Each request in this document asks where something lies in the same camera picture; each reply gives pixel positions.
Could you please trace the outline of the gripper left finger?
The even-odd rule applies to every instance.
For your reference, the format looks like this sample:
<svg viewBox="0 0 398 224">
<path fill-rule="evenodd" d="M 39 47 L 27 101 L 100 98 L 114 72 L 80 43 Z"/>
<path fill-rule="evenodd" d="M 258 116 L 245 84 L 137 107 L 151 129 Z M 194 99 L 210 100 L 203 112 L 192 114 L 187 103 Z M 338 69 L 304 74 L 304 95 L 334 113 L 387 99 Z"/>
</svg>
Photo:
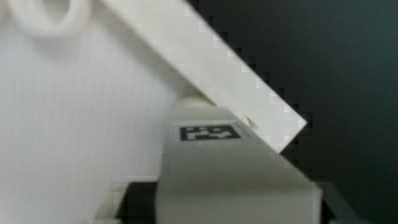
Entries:
<svg viewBox="0 0 398 224">
<path fill-rule="evenodd" d="M 94 215 L 94 224 L 156 224 L 156 182 L 125 182 L 112 185 Z"/>
</svg>

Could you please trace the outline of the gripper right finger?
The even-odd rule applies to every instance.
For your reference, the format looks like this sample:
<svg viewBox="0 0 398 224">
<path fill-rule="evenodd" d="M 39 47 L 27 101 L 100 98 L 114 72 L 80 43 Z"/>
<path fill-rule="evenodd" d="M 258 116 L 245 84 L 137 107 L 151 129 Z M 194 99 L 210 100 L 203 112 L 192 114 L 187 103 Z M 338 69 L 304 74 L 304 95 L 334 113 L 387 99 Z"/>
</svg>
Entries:
<svg viewBox="0 0 398 224">
<path fill-rule="evenodd" d="M 320 182 L 324 191 L 322 224 L 357 224 L 359 217 L 332 183 Z"/>
</svg>

